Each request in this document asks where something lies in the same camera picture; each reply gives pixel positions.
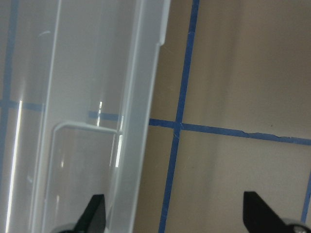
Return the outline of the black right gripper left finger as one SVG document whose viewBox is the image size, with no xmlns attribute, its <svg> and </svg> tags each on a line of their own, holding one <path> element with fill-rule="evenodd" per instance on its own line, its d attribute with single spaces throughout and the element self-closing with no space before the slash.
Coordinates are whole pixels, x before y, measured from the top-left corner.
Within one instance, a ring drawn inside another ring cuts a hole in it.
<svg viewBox="0 0 311 233">
<path fill-rule="evenodd" d="M 75 233 L 103 233 L 106 227 L 104 194 L 93 195 L 74 227 Z"/>
</svg>

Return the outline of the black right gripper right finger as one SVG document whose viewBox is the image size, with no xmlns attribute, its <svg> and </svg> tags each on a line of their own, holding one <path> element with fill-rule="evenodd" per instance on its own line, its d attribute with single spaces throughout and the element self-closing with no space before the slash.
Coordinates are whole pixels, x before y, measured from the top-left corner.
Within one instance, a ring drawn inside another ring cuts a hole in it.
<svg viewBox="0 0 311 233">
<path fill-rule="evenodd" d="M 244 191 L 243 223 L 249 233 L 289 232 L 286 224 L 255 191 Z"/>
</svg>

